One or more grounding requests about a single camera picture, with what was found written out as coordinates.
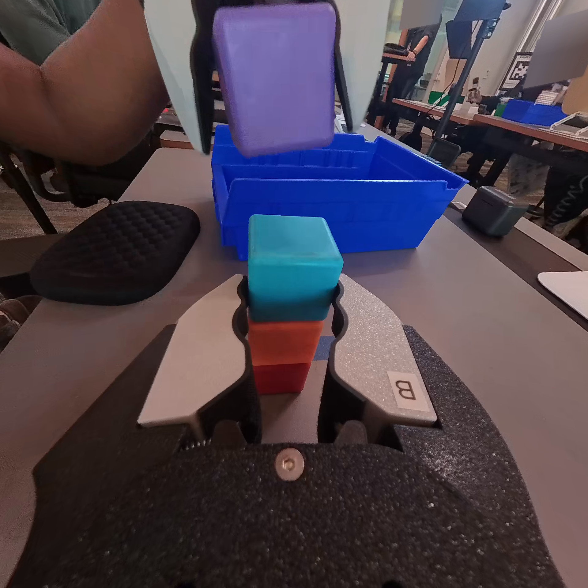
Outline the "person's left forearm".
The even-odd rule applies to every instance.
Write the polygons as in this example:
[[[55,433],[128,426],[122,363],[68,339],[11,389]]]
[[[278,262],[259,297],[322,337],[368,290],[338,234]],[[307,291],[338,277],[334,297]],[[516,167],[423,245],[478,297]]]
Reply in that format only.
[[[169,103],[143,1],[100,1],[41,65],[1,43],[1,141],[66,162],[126,155]]]

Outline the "black office chair frame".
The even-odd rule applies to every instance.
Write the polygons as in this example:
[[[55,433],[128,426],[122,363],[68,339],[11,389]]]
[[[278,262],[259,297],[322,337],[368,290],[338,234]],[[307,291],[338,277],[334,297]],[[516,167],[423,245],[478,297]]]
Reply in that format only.
[[[53,160],[1,142],[1,179],[13,189],[46,235],[57,230],[40,200],[69,202],[84,209],[100,200],[117,201],[130,181],[92,173],[91,171]]]

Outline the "orange foam cube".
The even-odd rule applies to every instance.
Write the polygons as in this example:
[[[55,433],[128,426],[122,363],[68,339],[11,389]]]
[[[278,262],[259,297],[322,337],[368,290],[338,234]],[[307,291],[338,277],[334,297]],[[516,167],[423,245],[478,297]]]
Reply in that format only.
[[[247,341],[254,366],[311,363],[325,322],[257,322],[250,314],[247,321]]]

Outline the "red foam cube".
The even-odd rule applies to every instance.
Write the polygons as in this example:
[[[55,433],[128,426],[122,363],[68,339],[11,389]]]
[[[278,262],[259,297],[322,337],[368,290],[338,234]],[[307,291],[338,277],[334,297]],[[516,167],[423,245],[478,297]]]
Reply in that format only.
[[[258,394],[299,394],[304,389],[312,363],[254,365]]]

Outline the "purple foam cube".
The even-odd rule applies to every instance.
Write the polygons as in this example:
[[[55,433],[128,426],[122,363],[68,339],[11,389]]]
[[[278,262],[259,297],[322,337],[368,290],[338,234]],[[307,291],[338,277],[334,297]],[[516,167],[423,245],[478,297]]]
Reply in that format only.
[[[213,47],[231,137],[244,157],[332,142],[335,39],[328,2],[217,10]]]

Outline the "teal foam cube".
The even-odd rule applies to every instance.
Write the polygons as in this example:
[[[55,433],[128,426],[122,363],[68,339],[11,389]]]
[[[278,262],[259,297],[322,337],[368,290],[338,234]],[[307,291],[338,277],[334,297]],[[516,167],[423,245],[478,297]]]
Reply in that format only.
[[[250,217],[247,283],[254,322],[324,320],[342,268],[324,218]]]

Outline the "white stand base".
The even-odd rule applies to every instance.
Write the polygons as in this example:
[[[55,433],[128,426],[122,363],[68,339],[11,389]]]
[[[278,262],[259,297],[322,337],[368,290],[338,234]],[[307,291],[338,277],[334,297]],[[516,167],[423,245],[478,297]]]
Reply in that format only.
[[[542,272],[539,283],[578,315],[587,319],[587,271]]]

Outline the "brown office desk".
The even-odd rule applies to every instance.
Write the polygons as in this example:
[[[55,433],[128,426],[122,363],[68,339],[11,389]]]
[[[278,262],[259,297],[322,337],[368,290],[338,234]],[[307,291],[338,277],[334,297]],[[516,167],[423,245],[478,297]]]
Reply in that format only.
[[[419,124],[430,129],[436,128],[438,122],[445,113],[443,109],[432,107],[431,105],[415,100],[393,99],[393,103],[399,107],[416,111],[420,115],[422,114],[425,118],[425,122],[419,122]],[[497,128],[525,137],[531,137],[536,141],[551,142],[555,145],[562,145],[577,151],[587,152],[587,139],[585,138],[577,138],[576,136],[558,134],[546,127],[527,125],[493,115],[470,115],[453,112],[450,116],[450,122],[454,125],[486,126]]]

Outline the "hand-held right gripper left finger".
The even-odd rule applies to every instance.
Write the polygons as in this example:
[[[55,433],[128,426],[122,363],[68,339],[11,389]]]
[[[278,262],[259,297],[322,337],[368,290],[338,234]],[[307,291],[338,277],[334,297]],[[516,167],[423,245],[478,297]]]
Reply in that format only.
[[[178,320],[138,416],[148,428],[187,424],[196,440],[237,422],[254,441],[254,378],[246,340],[246,277],[236,274]]]

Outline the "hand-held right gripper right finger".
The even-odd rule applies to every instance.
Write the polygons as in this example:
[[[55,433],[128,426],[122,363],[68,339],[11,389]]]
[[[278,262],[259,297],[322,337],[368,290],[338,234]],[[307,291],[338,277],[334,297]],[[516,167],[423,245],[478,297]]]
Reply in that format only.
[[[322,389],[322,442],[361,422],[370,443],[396,443],[396,425],[432,428],[438,417],[401,320],[341,274]]]

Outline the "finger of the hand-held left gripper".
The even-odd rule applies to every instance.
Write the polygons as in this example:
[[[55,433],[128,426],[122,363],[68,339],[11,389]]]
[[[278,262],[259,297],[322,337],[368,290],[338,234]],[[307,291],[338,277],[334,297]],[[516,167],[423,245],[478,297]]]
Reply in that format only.
[[[143,1],[143,11],[169,100],[193,148],[207,155],[214,114],[211,27],[215,6],[209,1]]]
[[[336,13],[335,84],[346,130],[369,109],[386,41],[390,1],[332,1]]]

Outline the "blue plastic bin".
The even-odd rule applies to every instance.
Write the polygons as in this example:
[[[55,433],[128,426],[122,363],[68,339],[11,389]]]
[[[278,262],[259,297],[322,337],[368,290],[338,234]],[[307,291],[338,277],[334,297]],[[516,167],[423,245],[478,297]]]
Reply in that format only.
[[[566,117],[560,105],[541,105],[519,99],[508,101],[502,112],[505,120],[543,127],[551,127]]]
[[[322,217],[342,254],[416,248],[467,184],[403,143],[357,134],[245,158],[228,125],[216,127],[211,168],[222,245],[241,261],[252,215]]]

